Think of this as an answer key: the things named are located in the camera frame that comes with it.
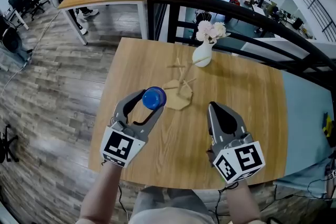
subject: person in red shirt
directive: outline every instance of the person in red shirt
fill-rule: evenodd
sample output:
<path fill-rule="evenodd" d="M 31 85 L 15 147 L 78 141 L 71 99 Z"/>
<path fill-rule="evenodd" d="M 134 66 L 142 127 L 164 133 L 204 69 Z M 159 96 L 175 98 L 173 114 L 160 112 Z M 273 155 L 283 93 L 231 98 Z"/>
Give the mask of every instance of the person in red shirt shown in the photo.
<path fill-rule="evenodd" d="M 230 3 L 240 6 L 239 0 L 229 0 Z M 228 23 L 232 18 L 225 16 L 224 22 Z"/>

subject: gray pants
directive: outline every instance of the gray pants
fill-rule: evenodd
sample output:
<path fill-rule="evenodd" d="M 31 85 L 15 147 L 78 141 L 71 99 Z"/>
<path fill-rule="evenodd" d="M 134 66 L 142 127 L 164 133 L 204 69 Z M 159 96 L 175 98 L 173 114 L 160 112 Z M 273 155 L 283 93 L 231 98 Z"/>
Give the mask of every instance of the gray pants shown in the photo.
<path fill-rule="evenodd" d="M 140 191 L 134 204 L 132 217 L 144 210 L 165 207 L 182 208 L 209 215 L 205 204 L 191 189 L 167 189 L 170 200 L 166 202 L 162 191 L 163 188 L 153 186 Z"/>

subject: white flower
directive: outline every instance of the white flower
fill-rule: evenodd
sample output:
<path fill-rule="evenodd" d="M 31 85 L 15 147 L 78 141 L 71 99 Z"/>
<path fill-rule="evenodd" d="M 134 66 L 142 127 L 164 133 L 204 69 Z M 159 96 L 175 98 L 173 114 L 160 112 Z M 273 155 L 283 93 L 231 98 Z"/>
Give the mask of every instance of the white flower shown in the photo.
<path fill-rule="evenodd" d="M 204 39 L 205 39 L 205 34 L 204 34 L 203 32 L 198 31 L 198 32 L 196 33 L 196 38 L 197 38 L 197 40 L 199 40 L 199 41 L 204 41 Z"/>
<path fill-rule="evenodd" d="M 200 21 L 198 25 L 198 31 L 204 34 L 209 34 L 211 28 L 212 28 L 212 24 L 208 22 L 207 20 Z"/>
<path fill-rule="evenodd" d="M 219 36 L 219 33 L 215 28 L 211 28 L 211 30 L 209 31 L 209 36 L 211 38 L 215 38 L 215 37 Z"/>
<path fill-rule="evenodd" d="M 218 37 L 226 37 L 226 35 L 225 35 L 226 28 L 225 28 L 224 24 L 222 24 L 222 23 L 215 23 L 214 24 L 214 28 L 216 29 L 216 31 L 218 33 Z"/>

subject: white cable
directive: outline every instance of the white cable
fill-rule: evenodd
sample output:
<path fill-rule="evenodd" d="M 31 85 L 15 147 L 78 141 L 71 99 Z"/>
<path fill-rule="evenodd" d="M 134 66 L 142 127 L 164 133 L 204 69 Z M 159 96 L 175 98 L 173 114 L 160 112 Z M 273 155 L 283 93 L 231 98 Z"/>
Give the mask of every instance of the white cable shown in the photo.
<path fill-rule="evenodd" d="M 6 89 L 6 87 L 7 87 L 7 85 L 10 83 L 10 81 L 16 76 L 16 74 L 18 74 L 19 72 L 21 72 L 21 71 L 27 66 L 28 61 L 32 59 L 32 57 L 33 57 L 35 51 L 37 50 L 38 46 L 40 45 L 40 41 L 41 41 L 41 39 L 44 37 L 44 34 L 46 33 L 46 31 L 48 30 L 49 26 L 50 26 L 51 23 L 56 19 L 57 15 L 58 15 L 59 13 L 60 13 L 60 10 L 59 10 L 58 13 L 54 16 L 54 18 L 51 19 L 51 21 L 49 22 L 49 24 L 43 29 L 42 34 L 41 34 L 41 36 L 40 36 L 40 38 L 39 38 L 39 40 L 38 40 L 38 42 L 37 42 L 37 44 L 36 44 L 36 46 L 35 46 L 33 52 L 31 53 L 31 56 L 29 57 L 29 59 L 27 60 L 27 62 L 24 64 L 24 66 L 23 66 L 19 71 L 17 71 L 14 75 L 12 75 L 12 77 L 11 77 L 11 78 L 8 80 L 8 82 L 5 84 L 5 86 L 4 86 L 4 88 L 2 89 L 2 92 L 1 92 L 1 94 L 0 94 L 0 99 L 1 99 L 1 97 L 2 97 L 2 95 L 3 95 L 3 93 L 4 93 L 4 91 L 5 91 L 5 89 Z"/>

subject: gray wood plank floor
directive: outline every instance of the gray wood plank floor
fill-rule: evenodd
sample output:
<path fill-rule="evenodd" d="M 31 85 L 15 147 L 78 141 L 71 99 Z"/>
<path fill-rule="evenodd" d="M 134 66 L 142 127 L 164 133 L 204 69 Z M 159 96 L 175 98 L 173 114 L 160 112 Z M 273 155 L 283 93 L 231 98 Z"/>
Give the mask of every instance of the gray wood plank floor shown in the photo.
<path fill-rule="evenodd" d="M 27 49 L 33 49 L 50 20 L 57 14 L 51 5 L 33 22 L 26 17 L 29 31 L 20 29 Z M 8 84 L 0 100 L 0 130 L 6 123 L 17 134 L 15 154 L 19 163 L 0 165 L 0 185 L 6 207 L 21 223 L 75 223 L 81 202 L 97 174 L 89 169 L 89 145 L 104 81 L 121 37 L 140 38 L 136 6 L 99 7 L 100 14 L 80 21 L 87 27 L 88 46 L 75 37 L 60 13 L 40 42 L 31 63 Z M 9 71 L 0 70 L 0 90 L 18 68 L 0 56 Z M 122 201 L 132 211 L 143 186 L 121 182 Z M 261 209 L 274 199 L 275 187 L 261 184 L 251 188 Z M 288 188 L 277 190 L 277 199 Z M 196 193 L 214 210 L 217 190 Z M 274 202 L 262 212 L 283 223 L 310 223 L 325 207 L 321 200 L 292 197 Z M 218 213 L 228 214 L 225 193 Z M 221 217 L 228 223 L 229 217 Z M 111 223 L 127 223 L 116 203 Z"/>

